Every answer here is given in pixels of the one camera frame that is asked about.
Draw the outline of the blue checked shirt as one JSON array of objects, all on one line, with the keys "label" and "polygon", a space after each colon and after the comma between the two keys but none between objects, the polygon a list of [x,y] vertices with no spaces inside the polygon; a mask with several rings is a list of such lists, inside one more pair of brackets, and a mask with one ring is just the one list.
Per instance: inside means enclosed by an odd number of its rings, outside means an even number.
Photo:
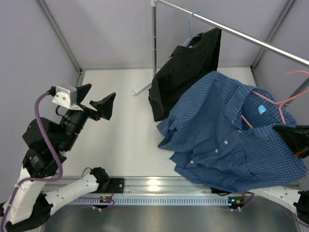
[{"label": "blue checked shirt", "polygon": [[286,185],[307,168],[274,130],[296,127],[266,90],[212,71],[192,85],[157,125],[159,148],[191,182],[245,193]]}]

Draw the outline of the pink wire hanger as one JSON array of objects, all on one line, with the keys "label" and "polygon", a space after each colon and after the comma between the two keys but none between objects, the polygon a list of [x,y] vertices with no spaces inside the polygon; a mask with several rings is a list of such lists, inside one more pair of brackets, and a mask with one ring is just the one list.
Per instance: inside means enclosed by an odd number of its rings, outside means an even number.
[{"label": "pink wire hanger", "polygon": [[[289,72],[289,73],[286,73],[286,75],[293,75],[293,74],[296,74],[296,73],[303,73],[303,74],[307,74],[309,75],[309,72],[308,71],[304,71],[304,70],[297,70],[297,71],[293,71],[293,72]],[[283,109],[283,106],[287,105],[287,103],[292,103],[292,101],[294,101],[295,99],[297,99],[298,97],[304,95],[304,94],[307,94],[309,92],[309,90],[300,90],[299,93],[297,94],[294,94],[292,95],[290,98],[284,100],[284,101],[279,101],[279,102],[276,102],[276,101],[273,101],[267,97],[265,97],[264,95],[256,92],[256,91],[253,91],[252,90],[252,93],[257,95],[258,97],[264,99],[265,101],[273,104],[273,105],[277,105],[278,106],[278,111],[280,113],[280,116],[281,116],[281,120],[283,122],[283,124],[285,125],[286,124],[286,120],[285,120],[285,117],[284,117],[284,114],[282,112],[282,109]],[[241,115],[241,118],[246,122],[246,124],[252,129],[253,126],[250,124],[250,122],[244,117],[244,115]]]}]

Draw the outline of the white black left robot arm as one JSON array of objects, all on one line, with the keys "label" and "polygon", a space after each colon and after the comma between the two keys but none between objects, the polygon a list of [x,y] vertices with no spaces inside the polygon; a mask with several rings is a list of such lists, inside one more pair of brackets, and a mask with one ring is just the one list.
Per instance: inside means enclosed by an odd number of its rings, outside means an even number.
[{"label": "white black left robot arm", "polygon": [[[89,107],[82,104],[91,87],[91,84],[51,87],[35,101],[35,119],[23,134],[28,151],[22,161],[20,176],[10,198],[0,206],[1,231],[36,229],[66,204],[89,193],[103,193],[110,187],[106,171],[96,167],[63,188],[48,193],[42,191],[46,183],[62,178],[65,154],[72,149],[87,120],[112,117],[116,93],[100,101],[91,101]],[[40,116],[40,102],[48,96],[53,97],[57,107],[66,109],[59,123]]]}]

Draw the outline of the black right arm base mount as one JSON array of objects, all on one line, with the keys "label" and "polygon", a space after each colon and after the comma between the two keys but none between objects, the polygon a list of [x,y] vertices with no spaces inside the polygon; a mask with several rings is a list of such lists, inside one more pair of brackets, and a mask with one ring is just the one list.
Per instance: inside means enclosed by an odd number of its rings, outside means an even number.
[{"label": "black right arm base mount", "polygon": [[217,194],[219,196],[226,196],[226,195],[231,194],[231,192],[229,192],[229,191],[224,191],[224,190],[220,190],[220,189],[216,189],[216,188],[211,188],[211,192],[213,194]]}]

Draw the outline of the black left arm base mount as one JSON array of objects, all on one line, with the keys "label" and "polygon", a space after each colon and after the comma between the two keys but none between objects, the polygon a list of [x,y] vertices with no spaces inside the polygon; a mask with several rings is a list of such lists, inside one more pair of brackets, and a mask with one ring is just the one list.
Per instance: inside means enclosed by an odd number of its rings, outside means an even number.
[{"label": "black left arm base mount", "polygon": [[105,193],[122,194],[124,193],[124,186],[124,178],[111,178]]}]

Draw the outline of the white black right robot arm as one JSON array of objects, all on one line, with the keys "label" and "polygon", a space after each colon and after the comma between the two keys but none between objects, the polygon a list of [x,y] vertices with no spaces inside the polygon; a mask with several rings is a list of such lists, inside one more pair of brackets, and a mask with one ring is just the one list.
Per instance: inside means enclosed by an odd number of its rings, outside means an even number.
[{"label": "white black right robot arm", "polygon": [[[274,130],[293,152],[294,157],[303,160],[309,156],[309,127],[274,126]],[[271,200],[294,213],[304,224],[309,224],[309,192],[291,189],[283,186],[258,188],[250,193]]]}]

